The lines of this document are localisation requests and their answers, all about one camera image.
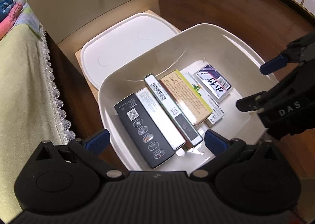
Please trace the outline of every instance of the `white plastic lid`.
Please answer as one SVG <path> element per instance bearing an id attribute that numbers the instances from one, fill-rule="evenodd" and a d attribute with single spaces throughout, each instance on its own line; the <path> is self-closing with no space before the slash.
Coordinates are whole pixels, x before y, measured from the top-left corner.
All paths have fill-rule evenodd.
<path id="1" fill-rule="evenodd" d="M 162 18 L 147 13 L 135 14 L 83 46 L 83 71 L 99 89 L 112 72 L 176 34 L 177 30 Z"/>

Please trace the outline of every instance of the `ribbed black surface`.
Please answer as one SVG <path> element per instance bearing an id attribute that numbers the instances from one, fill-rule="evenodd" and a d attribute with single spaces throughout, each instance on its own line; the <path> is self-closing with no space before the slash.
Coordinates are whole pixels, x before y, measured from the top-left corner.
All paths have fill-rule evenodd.
<path id="1" fill-rule="evenodd" d="M 97 198 L 78 211 L 60 216 L 23 212 L 12 223 L 287 224 L 289 215 L 239 213 L 225 206 L 207 183 L 191 181 L 184 172 L 130 172 L 123 181 L 107 183 Z"/>

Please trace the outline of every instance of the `silver bolt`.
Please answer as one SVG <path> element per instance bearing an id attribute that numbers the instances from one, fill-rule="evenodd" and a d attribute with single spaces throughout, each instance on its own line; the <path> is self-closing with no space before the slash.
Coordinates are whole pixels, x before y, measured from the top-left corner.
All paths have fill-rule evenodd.
<path id="1" fill-rule="evenodd" d="M 260 113 L 264 112 L 264 110 L 265 110 L 264 108 L 260 108 L 257 110 L 257 113 L 260 114 Z"/>
<path id="2" fill-rule="evenodd" d="M 198 178 L 204 178 L 207 177 L 209 173 L 206 170 L 195 170 L 193 175 Z"/>
<path id="3" fill-rule="evenodd" d="M 109 170 L 106 175 L 110 178 L 118 178 L 122 175 L 122 172 L 120 170 Z"/>

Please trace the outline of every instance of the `bedspread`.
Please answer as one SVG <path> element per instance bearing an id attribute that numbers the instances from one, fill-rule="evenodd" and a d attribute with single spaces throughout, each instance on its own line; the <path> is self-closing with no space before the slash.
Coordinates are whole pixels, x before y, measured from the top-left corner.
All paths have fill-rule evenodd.
<path id="1" fill-rule="evenodd" d="M 45 68 L 41 47 L 43 41 L 25 24 L 0 41 L 0 219 L 5 222 L 21 211 L 14 182 L 39 142 L 66 144 L 67 136 L 74 136 L 56 106 L 62 102 L 48 89 L 59 93 L 47 79 L 53 75 Z"/>

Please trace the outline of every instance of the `oval icon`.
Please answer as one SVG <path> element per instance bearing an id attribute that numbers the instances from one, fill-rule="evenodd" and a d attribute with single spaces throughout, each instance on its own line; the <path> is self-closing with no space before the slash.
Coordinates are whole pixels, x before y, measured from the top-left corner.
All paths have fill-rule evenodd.
<path id="1" fill-rule="evenodd" d="M 147 136 L 145 136 L 144 138 L 143 138 L 143 142 L 144 143 L 147 143 L 147 142 L 149 142 L 150 140 L 152 140 L 153 139 L 153 134 L 148 134 Z"/>
<path id="2" fill-rule="evenodd" d="M 138 130 L 138 134 L 139 134 L 139 135 L 142 135 L 142 134 L 146 133 L 148 130 L 149 130 L 149 128 L 148 128 L 147 126 L 141 127 L 141 128 Z"/>
<path id="3" fill-rule="evenodd" d="M 143 120 L 140 118 L 140 119 L 138 119 L 137 121 L 135 121 L 135 122 L 133 123 L 133 126 L 134 126 L 134 127 L 138 127 L 138 126 L 141 125 L 141 124 L 143 124 Z"/>
<path id="4" fill-rule="evenodd" d="M 153 157 L 154 157 L 155 159 L 159 159 L 159 158 L 162 157 L 162 156 L 164 156 L 164 150 L 162 150 L 162 149 L 158 150 L 157 152 L 155 152 L 155 153 L 153 154 Z"/>
<path id="5" fill-rule="evenodd" d="M 155 150 L 156 148 L 158 148 L 159 147 L 159 143 L 158 142 L 153 142 L 152 144 L 150 144 L 149 146 L 148 146 L 148 149 L 150 150 L 150 151 L 153 151 L 153 150 Z"/>

